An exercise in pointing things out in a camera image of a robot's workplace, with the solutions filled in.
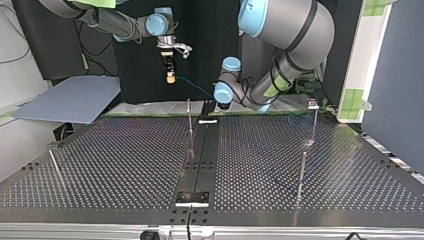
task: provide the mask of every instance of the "white panel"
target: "white panel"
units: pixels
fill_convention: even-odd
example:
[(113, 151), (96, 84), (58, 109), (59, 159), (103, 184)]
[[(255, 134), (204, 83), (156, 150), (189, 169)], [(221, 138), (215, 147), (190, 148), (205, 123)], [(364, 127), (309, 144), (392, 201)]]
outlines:
[(0, 127), (0, 182), (41, 156), (60, 124), (15, 120)]
[[(14, 25), (22, 32), (16, 16), (4, 6)], [(0, 62), (15, 59), (25, 54), (27, 42), (18, 35), (6, 17), (0, 12)], [(31, 53), (24, 59), (0, 64), (0, 108), (34, 97), (47, 90), (40, 71)]]

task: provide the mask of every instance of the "green tape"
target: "green tape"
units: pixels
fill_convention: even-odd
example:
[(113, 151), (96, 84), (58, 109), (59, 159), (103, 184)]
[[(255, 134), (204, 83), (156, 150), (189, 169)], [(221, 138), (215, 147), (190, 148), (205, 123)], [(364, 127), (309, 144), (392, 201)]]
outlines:
[(383, 16), (388, 0), (366, 0), (362, 13), (364, 17)]
[(104, 7), (104, 8), (116, 7), (116, 0), (68, 0), (68, 1), (85, 3), (95, 7)]
[(339, 118), (350, 120), (358, 119), (362, 110), (363, 95), (364, 90), (362, 89), (346, 89)]
[[(281, 77), (278, 76), (275, 79), (275, 85), (281, 90), (286, 91), (289, 89), (289, 84)], [(275, 97), (278, 94), (278, 90), (274, 87), (274, 85), (271, 85), (268, 90), (264, 93), (265, 97)]]
[(4, 114), (0, 115), (0, 119), (11, 118), (12, 117), (12, 114), (13, 114), (13, 112), (4, 113)]

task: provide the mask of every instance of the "vertical post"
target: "vertical post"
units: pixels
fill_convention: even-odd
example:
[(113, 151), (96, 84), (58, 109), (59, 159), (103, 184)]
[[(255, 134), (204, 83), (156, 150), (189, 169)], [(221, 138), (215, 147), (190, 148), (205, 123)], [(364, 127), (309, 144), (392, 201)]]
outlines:
[(306, 152), (302, 153), (302, 162), (300, 164), (300, 176), (299, 176), (299, 188), (297, 190), (297, 201), (300, 201), (302, 197), (302, 186), (303, 186), (303, 176), (305, 174), (305, 166), (306, 166)]
[(52, 149), (49, 149), (49, 154), (50, 154), (50, 158), (53, 161), (54, 168), (56, 169), (56, 171), (60, 172), (59, 165), (57, 165), (56, 157), (54, 156), (54, 152)]
[(317, 125), (319, 108), (315, 110), (314, 127)]

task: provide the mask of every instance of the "black curtain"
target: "black curtain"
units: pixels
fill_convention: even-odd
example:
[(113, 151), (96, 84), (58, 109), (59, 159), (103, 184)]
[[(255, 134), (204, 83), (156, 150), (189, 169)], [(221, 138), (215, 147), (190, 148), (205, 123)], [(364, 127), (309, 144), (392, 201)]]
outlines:
[[(171, 7), (175, 21), (179, 22), (176, 36), (194, 49), (189, 59), (178, 54), (177, 76), (212, 94), (222, 60), (227, 56), (239, 57), (239, 5), (239, 0), (132, 0), (118, 6), (118, 10), (136, 18), (152, 14), (156, 7)], [(155, 37), (144, 39), (141, 45), (114, 43), (123, 101), (138, 104), (209, 99), (183, 80), (173, 85), (166, 83), (156, 44)]]

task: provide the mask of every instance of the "gray robot arm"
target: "gray robot arm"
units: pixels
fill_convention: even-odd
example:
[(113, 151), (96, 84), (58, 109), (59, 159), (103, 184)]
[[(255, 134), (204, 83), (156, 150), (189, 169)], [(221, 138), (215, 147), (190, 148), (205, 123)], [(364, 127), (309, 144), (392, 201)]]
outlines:
[(241, 69), (238, 59), (225, 59), (214, 96), (220, 104), (235, 101), (259, 111), (266, 111), (294, 79), (318, 66), (334, 40), (332, 16), (316, 0), (244, 0), (239, 27), (283, 49), (284, 54), (274, 59), (270, 73), (254, 87), (237, 82)]
[(164, 58), (166, 79), (168, 83), (175, 82), (175, 51), (188, 58), (193, 50), (190, 46), (177, 42), (171, 8), (156, 8), (152, 15), (131, 18), (113, 9), (96, 8), (88, 4), (70, 2), (67, 0), (39, 0), (51, 12), (70, 19), (78, 19), (89, 27), (112, 33), (118, 41), (136, 41), (141, 44), (143, 38), (157, 37), (157, 47), (161, 49)]

